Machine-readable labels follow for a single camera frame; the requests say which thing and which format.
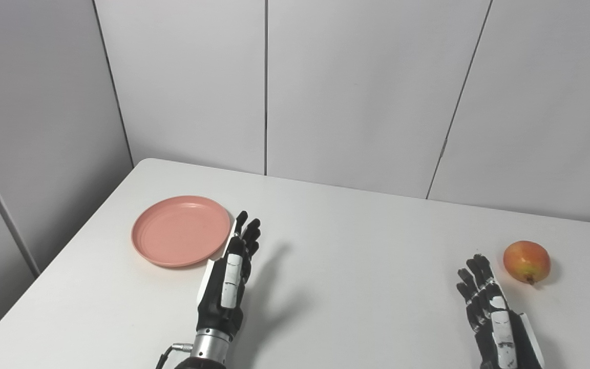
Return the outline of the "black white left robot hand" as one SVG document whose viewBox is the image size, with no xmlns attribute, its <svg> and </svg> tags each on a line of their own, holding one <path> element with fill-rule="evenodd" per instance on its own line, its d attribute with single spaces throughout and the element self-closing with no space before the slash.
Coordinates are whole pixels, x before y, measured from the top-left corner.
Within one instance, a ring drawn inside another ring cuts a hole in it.
<svg viewBox="0 0 590 369">
<path fill-rule="evenodd" d="M 213 262 L 198 304 L 197 330 L 217 330 L 234 339 L 241 329 L 241 302 L 252 273 L 252 258 L 259 249 L 260 224 L 259 219 L 248 221 L 246 211 L 237 216 L 225 253 Z"/>
</svg>

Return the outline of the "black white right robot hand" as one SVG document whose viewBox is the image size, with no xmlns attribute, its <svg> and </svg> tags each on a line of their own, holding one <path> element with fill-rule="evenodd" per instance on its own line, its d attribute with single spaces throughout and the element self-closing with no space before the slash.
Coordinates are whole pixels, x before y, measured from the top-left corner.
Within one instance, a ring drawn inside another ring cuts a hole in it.
<svg viewBox="0 0 590 369">
<path fill-rule="evenodd" d="M 489 260 L 475 254 L 459 269 L 456 288 L 481 355 L 480 368 L 544 368 L 545 360 L 525 313 L 515 313 Z"/>
</svg>

